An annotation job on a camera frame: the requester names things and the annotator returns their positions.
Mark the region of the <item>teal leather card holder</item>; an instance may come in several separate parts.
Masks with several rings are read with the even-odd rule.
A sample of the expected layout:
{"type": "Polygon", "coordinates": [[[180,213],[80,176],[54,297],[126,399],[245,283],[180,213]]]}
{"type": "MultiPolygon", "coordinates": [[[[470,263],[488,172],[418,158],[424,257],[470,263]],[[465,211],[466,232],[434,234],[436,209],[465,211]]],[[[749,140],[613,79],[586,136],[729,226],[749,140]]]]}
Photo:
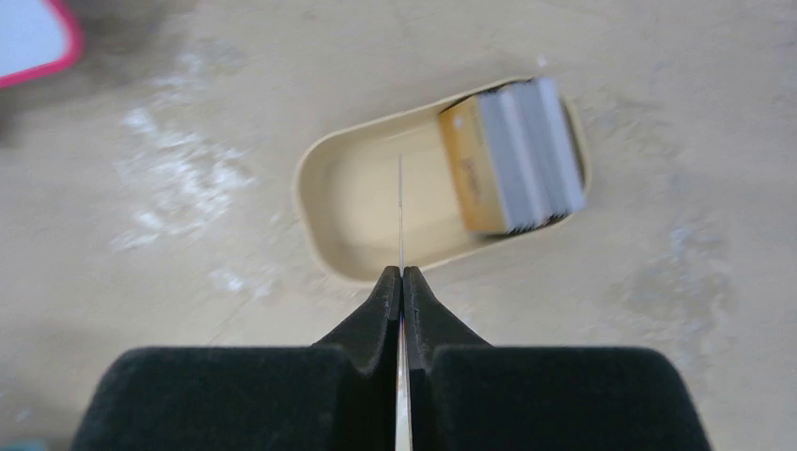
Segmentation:
{"type": "Polygon", "coordinates": [[[7,443],[0,447],[0,451],[48,451],[49,447],[42,440],[22,440],[14,443],[7,443]]]}

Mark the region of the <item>beige oval tray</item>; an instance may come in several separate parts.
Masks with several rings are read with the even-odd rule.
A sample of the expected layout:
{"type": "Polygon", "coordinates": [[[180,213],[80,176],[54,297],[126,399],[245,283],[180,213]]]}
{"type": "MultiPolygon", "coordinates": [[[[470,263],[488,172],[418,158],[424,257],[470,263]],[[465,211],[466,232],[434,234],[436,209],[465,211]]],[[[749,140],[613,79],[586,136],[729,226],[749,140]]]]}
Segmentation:
{"type": "MultiPolygon", "coordinates": [[[[403,159],[405,266],[435,268],[489,247],[516,241],[566,221],[511,235],[467,230],[461,218],[438,125],[439,113],[499,81],[415,109],[332,132],[317,141],[297,169],[294,195],[311,252],[330,274],[366,284],[399,265],[398,156],[403,159]]],[[[580,119],[560,93],[590,168],[580,119]]]]}

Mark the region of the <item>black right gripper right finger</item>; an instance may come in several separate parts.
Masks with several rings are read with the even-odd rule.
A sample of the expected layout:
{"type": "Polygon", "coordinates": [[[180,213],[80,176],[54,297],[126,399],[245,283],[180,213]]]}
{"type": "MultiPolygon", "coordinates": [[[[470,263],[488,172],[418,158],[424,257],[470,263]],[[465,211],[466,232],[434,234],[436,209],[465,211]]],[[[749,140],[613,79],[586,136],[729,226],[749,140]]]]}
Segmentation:
{"type": "Polygon", "coordinates": [[[639,347],[499,347],[402,276],[415,450],[707,450],[680,373],[639,347]]]}

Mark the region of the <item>pink framed whiteboard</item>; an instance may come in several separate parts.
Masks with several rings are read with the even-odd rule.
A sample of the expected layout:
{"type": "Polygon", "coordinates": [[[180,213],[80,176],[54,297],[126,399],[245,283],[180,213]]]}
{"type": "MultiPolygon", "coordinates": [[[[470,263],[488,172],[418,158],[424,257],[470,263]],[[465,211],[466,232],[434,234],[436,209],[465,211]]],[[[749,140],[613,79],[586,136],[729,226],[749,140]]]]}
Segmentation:
{"type": "Polygon", "coordinates": [[[66,2],[1,1],[1,87],[65,70],[83,47],[80,25],[66,2]]]}

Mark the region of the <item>stack of cards in tray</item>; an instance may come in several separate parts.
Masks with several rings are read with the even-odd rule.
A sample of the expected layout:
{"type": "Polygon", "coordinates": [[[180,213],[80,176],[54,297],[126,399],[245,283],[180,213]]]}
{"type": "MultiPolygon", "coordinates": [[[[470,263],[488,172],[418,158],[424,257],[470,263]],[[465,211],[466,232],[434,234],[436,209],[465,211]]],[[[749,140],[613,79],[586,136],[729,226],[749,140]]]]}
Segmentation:
{"type": "Polygon", "coordinates": [[[549,77],[513,81],[438,115],[467,230],[511,235],[586,206],[586,171],[566,104],[549,77]]]}

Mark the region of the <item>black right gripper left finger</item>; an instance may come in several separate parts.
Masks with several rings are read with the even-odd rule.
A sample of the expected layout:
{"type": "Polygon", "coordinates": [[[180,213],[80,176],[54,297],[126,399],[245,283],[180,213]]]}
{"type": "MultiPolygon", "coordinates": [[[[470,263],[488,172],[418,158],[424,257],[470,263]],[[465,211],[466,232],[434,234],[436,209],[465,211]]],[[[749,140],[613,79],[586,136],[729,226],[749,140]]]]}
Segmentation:
{"type": "Polygon", "coordinates": [[[399,270],[305,347],[144,347],[98,384],[75,450],[390,450],[399,270]]]}

